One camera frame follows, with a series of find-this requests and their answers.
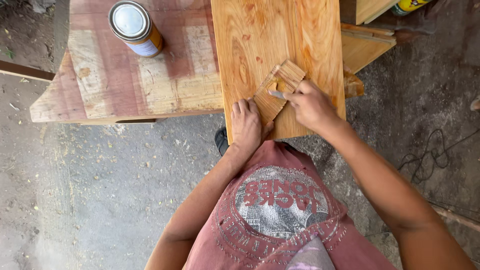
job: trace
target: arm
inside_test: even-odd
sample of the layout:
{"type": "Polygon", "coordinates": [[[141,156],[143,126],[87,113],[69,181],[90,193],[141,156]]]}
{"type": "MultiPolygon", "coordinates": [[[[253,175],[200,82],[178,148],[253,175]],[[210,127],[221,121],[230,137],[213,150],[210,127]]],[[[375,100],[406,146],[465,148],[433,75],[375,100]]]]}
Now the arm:
{"type": "Polygon", "coordinates": [[[348,163],[398,241],[404,269],[475,269],[420,193],[337,116],[326,94],[302,81],[296,93],[284,96],[292,102],[297,121],[324,137],[348,163]]]}
{"type": "Polygon", "coordinates": [[[198,233],[223,191],[273,129],[273,122],[262,128],[260,114],[251,98],[234,103],[231,117],[232,145],[175,211],[145,270],[182,269],[198,233]]]}

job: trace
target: graphic t-shirt print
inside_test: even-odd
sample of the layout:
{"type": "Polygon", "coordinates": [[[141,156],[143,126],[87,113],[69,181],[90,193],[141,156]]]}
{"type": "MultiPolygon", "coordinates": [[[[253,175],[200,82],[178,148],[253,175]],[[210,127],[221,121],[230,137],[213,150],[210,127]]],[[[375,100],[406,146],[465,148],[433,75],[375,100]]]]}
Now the graphic t-shirt print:
{"type": "Polygon", "coordinates": [[[258,169],[240,185],[235,206],[254,230],[282,239],[328,216],[325,196],[311,177],[273,166],[258,169]]]}
{"type": "Polygon", "coordinates": [[[213,212],[215,241],[237,262],[286,265],[316,236],[339,231],[340,208],[304,170],[260,167],[226,189],[213,212]]]}

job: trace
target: right hand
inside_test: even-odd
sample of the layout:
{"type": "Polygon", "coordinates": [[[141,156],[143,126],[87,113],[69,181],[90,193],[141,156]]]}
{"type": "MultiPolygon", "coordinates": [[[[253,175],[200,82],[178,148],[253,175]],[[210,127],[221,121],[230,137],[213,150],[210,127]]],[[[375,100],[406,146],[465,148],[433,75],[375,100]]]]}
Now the right hand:
{"type": "Polygon", "coordinates": [[[297,121],[322,137],[332,135],[344,122],[328,95],[310,81],[301,81],[294,93],[283,93],[283,96],[295,109],[297,121]]]}

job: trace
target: tin can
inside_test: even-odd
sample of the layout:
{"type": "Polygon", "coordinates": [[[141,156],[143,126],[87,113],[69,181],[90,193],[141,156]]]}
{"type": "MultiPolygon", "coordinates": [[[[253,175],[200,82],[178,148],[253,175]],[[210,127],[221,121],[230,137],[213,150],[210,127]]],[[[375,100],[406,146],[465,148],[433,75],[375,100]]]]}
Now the tin can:
{"type": "Polygon", "coordinates": [[[404,16],[431,1],[432,0],[400,0],[400,2],[392,7],[392,12],[395,15],[404,16]]]}
{"type": "Polygon", "coordinates": [[[154,57],[163,48],[162,35],[137,2],[117,2],[108,13],[108,23],[113,33],[138,55],[154,57]]]}

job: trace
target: forearm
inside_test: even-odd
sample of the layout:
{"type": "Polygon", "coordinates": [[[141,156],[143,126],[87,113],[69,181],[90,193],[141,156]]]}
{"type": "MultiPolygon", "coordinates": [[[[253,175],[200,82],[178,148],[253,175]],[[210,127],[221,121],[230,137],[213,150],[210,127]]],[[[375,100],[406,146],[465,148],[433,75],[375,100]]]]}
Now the forearm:
{"type": "Polygon", "coordinates": [[[229,147],[216,166],[198,183],[173,214],[163,234],[195,239],[230,181],[250,159],[241,149],[229,147]]]}
{"type": "Polygon", "coordinates": [[[238,147],[228,148],[175,211],[147,262],[146,270],[181,269],[223,191],[249,159],[250,156],[238,147]]]}
{"type": "Polygon", "coordinates": [[[357,137],[347,122],[326,136],[343,156],[364,195],[395,230],[441,220],[420,193],[385,159],[357,137]]]}

